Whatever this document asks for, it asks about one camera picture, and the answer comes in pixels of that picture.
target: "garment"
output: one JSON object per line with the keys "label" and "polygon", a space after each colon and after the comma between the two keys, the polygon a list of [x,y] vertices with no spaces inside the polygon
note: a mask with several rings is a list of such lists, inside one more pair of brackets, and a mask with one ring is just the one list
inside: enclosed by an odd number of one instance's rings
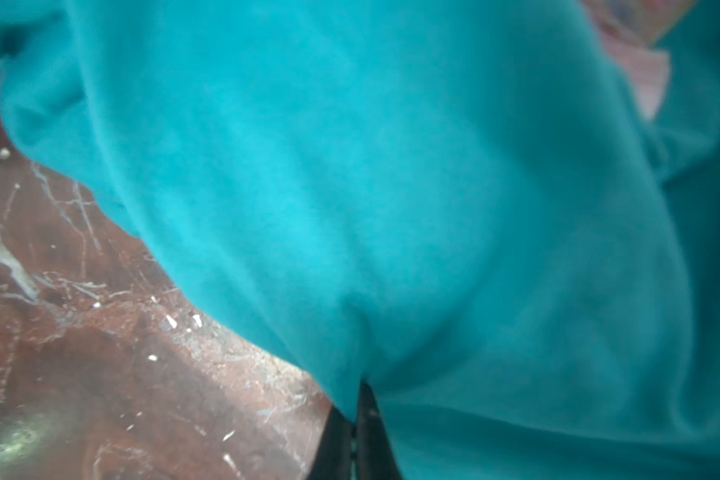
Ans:
{"label": "garment", "polygon": [[408,480],[720,478],[720,0],[0,2],[0,113]]}

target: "turquoise cloth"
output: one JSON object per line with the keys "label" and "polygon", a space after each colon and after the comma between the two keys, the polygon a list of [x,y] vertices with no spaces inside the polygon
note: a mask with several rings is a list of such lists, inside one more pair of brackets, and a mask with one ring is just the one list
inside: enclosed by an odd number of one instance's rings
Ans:
{"label": "turquoise cloth", "polygon": [[720,478],[720,0],[0,0],[0,113],[408,480]]}

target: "dark teal fabric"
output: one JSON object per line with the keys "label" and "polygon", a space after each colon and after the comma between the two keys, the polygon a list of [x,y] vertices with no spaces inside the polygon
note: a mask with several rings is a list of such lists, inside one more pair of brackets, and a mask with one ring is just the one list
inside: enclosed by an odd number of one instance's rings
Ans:
{"label": "dark teal fabric", "polygon": [[0,0],[0,112],[408,480],[720,478],[720,0]]}

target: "brown marble floor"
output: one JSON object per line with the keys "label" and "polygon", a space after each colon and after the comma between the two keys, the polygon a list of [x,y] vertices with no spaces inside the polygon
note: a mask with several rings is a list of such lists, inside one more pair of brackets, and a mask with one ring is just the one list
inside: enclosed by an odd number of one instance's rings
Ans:
{"label": "brown marble floor", "polygon": [[328,407],[0,126],[0,480],[292,480]]}

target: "marble surface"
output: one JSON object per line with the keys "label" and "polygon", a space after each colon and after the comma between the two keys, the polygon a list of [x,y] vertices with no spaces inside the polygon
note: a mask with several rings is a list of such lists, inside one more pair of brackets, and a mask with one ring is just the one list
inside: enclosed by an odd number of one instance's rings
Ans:
{"label": "marble surface", "polygon": [[291,480],[328,410],[0,126],[0,480]]}

